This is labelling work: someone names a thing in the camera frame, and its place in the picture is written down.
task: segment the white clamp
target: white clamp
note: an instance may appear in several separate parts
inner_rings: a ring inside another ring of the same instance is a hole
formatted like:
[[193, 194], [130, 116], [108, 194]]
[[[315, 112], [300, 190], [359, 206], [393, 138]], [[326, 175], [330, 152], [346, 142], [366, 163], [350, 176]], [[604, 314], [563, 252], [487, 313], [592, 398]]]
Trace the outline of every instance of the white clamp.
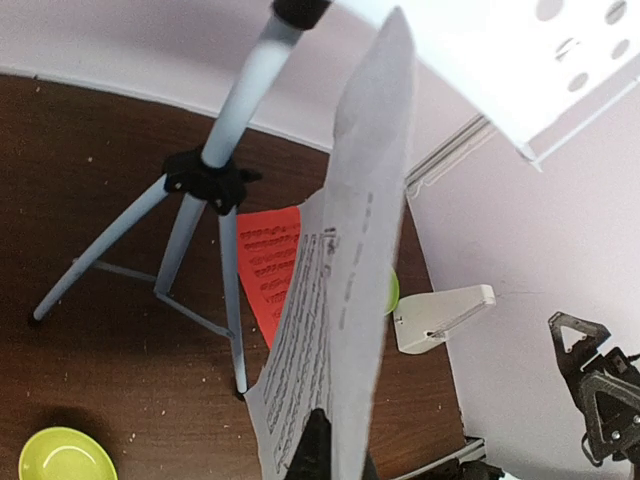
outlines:
[[489, 285], [401, 298], [393, 312], [398, 350], [412, 355], [427, 352], [495, 304]]

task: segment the white metal leg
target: white metal leg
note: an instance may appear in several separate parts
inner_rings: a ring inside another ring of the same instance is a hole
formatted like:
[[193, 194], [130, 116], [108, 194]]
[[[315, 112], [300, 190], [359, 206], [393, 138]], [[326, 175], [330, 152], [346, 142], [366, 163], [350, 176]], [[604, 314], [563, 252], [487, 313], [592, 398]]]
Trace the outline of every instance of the white metal leg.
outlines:
[[124, 233], [135, 225], [149, 210], [155, 207], [167, 196], [164, 190], [164, 175], [147, 189], [138, 199], [129, 205], [116, 220], [100, 234], [98, 238], [85, 250], [73, 265], [58, 280], [53, 288], [33, 312], [33, 318], [42, 320], [42, 317], [58, 301], [60, 297], [78, 280], [84, 272], [100, 256], [113, 245]]
[[222, 337], [227, 337], [228, 339], [232, 339], [233, 338], [233, 333], [231, 333], [231, 330], [226, 329], [224, 327], [221, 327], [219, 325], [216, 325], [213, 322], [210, 322], [209, 320], [207, 320], [206, 318], [204, 318], [201, 315], [198, 315], [196, 312], [194, 312], [193, 310], [189, 310], [187, 307], [185, 307], [184, 305], [176, 302], [175, 300], [173, 300], [172, 298], [169, 298], [166, 295], [162, 295], [160, 293], [156, 293], [156, 297], [163, 301], [164, 303], [166, 303], [167, 305], [169, 305], [171, 308], [179, 311], [181, 314], [183, 314], [185, 317], [193, 320], [194, 322], [196, 322], [198, 325], [206, 328], [207, 330], [212, 331], [213, 333], [215, 333], [216, 335], [220, 335]]
[[248, 389], [247, 373], [242, 345], [242, 323], [240, 321], [240, 292], [238, 286], [238, 254], [237, 254], [236, 209], [229, 215], [220, 217], [220, 249], [222, 252], [222, 280], [224, 282], [224, 304], [227, 311], [231, 338], [231, 355], [236, 386], [239, 393]]
[[182, 199], [156, 278], [156, 285], [153, 289], [156, 294], [166, 295], [171, 290], [204, 207], [203, 201], [193, 198], [191, 195], [185, 195]]
[[155, 283], [156, 281], [155, 275], [149, 275], [148, 273], [140, 272], [138, 270], [133, 270], [131, 268], [121, 267], [119, 265], [113, 265], [112, 263], [107, 263], [100, 260], [96, 260], [91, 264], [91, 266], [96, 270], [116, 273], [124, 277], [135, 278], [136, 280], [142, 280], [143, 282]]
[[301, 36], [302, 31], [278, 17], [269, 19], [258, 43], [245, 60], [207, 139], [202, 151], [204, 163], [210, 167], [222, 167], [227, 163], [260, 101], [280, 74]]

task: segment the green plastic dish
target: green plastic dish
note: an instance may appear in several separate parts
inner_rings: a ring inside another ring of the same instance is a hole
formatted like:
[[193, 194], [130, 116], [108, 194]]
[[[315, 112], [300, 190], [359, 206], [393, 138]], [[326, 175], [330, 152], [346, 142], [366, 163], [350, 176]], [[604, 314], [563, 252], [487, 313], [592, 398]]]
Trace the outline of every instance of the green plastic dish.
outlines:
[[391, 269], [391, 285], [389, 286], [389, 300], [387, 301], [387, 308], [384, 311], [385, 315], [389, 315], [396, 309], [398, 300], [400, 300], [400, 283], [398, 282], [398, 276], [395, 270]]
[[66, 427], [32, 436], [20, 454], [20, 480], [117, 480], [107, 452], [91, 437]]

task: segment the rubber foot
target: rubber foot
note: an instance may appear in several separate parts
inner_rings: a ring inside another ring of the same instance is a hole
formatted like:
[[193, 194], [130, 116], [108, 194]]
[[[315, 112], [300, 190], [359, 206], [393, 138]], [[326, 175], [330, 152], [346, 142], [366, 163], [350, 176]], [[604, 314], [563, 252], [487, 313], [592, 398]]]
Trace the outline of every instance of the rubber foot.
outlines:
[[245, 400], [245, 398], [244, 398], [244, 393], [240, 393], [240, 391], [239, 391], [238, 389], [236, 389], [236, 390], [234, 391], [234, 395], [235, 395], [235, 397], [236, 397], [238, 400], [240, 400], [241, 402], [243, 402], [243, 403], [244, 403], [244, 402], [246, 402], [246, 400]]
[[36, 320], [36, 317], [33, 316], [33, 313], [29, 314], [29, 318], [27, 319], [27, 323], [31, 328], [39, 328], [42, 326], [42, 320]]

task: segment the dark brown floor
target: dark brown floor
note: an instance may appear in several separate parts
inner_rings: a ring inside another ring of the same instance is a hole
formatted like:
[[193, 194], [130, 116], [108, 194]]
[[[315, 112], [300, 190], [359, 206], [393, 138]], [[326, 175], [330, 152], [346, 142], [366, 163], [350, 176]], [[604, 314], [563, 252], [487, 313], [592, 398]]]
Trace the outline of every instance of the dark brown floor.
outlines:
[[[71, 259], [156, 178], [162, 159], [202, 142], [210, 127], [210, 119], [163, 105], [0, 77], [0, 478], [17, 477], [23, 443], [53, 424], [93, 435], [123, 480], [259, 478], [246, 406], [232, 395], [227, 341], [159, 303], [149, 284], [90, 271], [40, 329], [26, 321]], [[257, 132], [246, 134], [236, 158], [266, 174], [250, 187], [245, 212], [303, 201], [321, 186], [327, 160]], [[178, 204], [166, 200], [106, 259], [155, 273]], [[407, 218], [398, 265], [403, 295], [429, 288]], [[224, 321], [211, 212], [175, 296]], [[267, 349], [242, 300], [255, 381]], [[445, 348], [401, 355], [390, 330], [371, 430], [382, 477], [463, 442]]]

